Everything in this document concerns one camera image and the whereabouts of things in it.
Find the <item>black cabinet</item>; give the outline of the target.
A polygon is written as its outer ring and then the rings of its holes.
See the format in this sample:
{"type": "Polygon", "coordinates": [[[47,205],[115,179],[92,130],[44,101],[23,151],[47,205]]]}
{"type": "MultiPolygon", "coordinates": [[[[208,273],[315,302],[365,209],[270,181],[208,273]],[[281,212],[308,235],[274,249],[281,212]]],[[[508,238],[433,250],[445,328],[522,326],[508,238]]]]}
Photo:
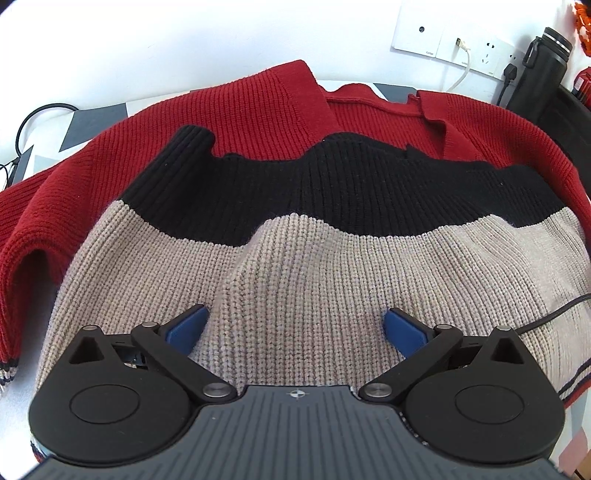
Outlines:
{"type": "Polygon", "coordinates": [[[571,160],[587,195],[590,195],[590,110],[570,91],[559,86],[537,125],[571,160]]]}

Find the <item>black water bottle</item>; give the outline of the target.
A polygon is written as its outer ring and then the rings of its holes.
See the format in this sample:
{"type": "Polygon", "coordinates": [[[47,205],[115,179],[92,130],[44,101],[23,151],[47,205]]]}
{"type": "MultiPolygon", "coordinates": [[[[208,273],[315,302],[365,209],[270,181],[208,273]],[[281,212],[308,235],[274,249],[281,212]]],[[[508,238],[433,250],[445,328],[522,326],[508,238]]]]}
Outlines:
{"type": "Polygon", "coordinates": [[[571,42],[546,27],[529,45],[522,60],[523,72],[507,109],[536,123],[556,93],[568,66],[571,42]]]}

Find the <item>red vase orange flowers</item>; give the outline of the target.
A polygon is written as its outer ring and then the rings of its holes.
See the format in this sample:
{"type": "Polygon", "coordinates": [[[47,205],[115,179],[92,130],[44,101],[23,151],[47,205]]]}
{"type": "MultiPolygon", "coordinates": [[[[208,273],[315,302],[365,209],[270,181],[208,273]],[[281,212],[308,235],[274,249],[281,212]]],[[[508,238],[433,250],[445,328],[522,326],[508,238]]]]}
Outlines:
{"type": "MultiPolygon", "coordinates": [[[[590,56],[590,0],[576,1],[574,9],[575,32],[583,53],[590,56]]],[[[585,105],[590,105],[590,68],[581,70],[574,81],[572,93],[585,105]]]]}

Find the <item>white wall socket panel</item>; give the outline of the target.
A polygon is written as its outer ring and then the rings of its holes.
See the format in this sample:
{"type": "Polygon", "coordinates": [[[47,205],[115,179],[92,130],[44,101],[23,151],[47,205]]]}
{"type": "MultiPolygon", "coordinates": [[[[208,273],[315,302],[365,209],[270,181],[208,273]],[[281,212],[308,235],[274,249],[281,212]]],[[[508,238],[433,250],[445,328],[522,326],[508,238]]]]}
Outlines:
{"type": "Polygon", "coordinates": [[[525,55],[520,48],[495,36],[470,34],[462,27],[411,17],[398,21],[391,47],[447,64],[470,67],[471,72],[498,80],[503,78],[507,64],[520,69],[525,55]]]}

